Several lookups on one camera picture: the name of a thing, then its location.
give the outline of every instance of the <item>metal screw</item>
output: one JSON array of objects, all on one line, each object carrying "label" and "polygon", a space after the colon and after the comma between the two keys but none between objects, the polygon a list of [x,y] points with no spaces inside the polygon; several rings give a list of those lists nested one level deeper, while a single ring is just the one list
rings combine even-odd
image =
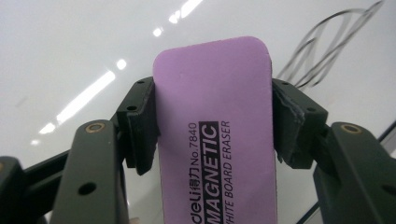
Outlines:
[{"label": "metal screw", "polygon": [[104,123],[93,123],[88,125],[88,127],[85,129],[85,132],[87,133],[99,133],[101,132],[106,125]]},{"label": "metal screw", "polygon": [[341,129],[346,133],[354,133],[354,134],[361,133],[361,129],[358,126],[352,124],[343,124],[341,125]]}]

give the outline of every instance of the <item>white surface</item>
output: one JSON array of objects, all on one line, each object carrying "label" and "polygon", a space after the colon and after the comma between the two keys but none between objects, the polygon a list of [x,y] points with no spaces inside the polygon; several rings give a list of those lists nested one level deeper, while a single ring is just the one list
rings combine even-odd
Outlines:
[{"label": "white surface", "polygon": [[[69,149],[75,129],[110,119],[164,49],[253,35],[267,45],[276,75],[319,21],[374,2],[1,1],[0,154],[29,167]],[[328,77],[305,91],[329,110],[329,122],[379,136],[396,119],[395,10],[386,2]],[[127,172],[130,216],[143,224],[163,223],[157,162],[145,176]],[[295,223],[317,200],[312,171],[276,168],[278,223]]]}]

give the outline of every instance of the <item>glossy background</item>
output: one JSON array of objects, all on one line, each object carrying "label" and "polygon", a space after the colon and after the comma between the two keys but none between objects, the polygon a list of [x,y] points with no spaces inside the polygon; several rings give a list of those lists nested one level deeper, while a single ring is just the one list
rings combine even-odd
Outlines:
[{"label": "glossy background", "polygon": [[[252,35],[269,49],[276,76],[315,24],[374,2],[1,1],[1,155],[29,167],[69,149],[76,128],[110,119],[165,49]],[[329,124],[350,121],[379,136],[396,119],[395,10],[385,2],[324,81],[305,90],[329,110]],[[317,200],[312,171],[276,169],[278,223],[295,223]],[[130,216],[163,223],[158,158],[147,175],[127,171],[127,185]]]}]

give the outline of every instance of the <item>black label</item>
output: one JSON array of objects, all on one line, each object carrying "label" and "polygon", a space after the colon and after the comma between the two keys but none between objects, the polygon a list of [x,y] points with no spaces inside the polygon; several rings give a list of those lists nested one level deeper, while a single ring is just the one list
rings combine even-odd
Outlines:
[{"label": "black label", "polygon": [[223,223],[219,123],[199,122],[205,224]]}]

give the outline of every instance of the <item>screw hole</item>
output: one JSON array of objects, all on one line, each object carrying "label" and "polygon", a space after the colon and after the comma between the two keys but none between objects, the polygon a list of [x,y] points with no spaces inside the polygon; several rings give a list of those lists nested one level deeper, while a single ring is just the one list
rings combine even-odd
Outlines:
[{"label": "screw hole", "polygon": [[99,133],[101,132],[106,125],[104,123],[93,123],[88,125],[87,128],[85,128],[85,132],[87,133]]},{"label": "screw hole", "polygon": [[96,190],[96,185],[92,182],[84,184],[83,186],[79,187],[78,194],[79,195],[88,195]]},{"label": "screw hole", "polygon": [[361,133],[361,129],[355,125],[343,124],[341,128],[347,133]]},{"label": "screw hole", "polygon": [[131,106],[128,106],[128,107],[127,107],[127,109],[128,109],[128,110],[132,110],[132,111],[134,111],[134,110],[136,110],[136,109],[137,109],[137,107],[136,107],[136,106],[134,106],[134,105],[131,105]]},{"label": "screw hole", "polygon": [[391,185],[383,185],[382,189],[386,191],[388,194],[396,196],[396,188]]}]

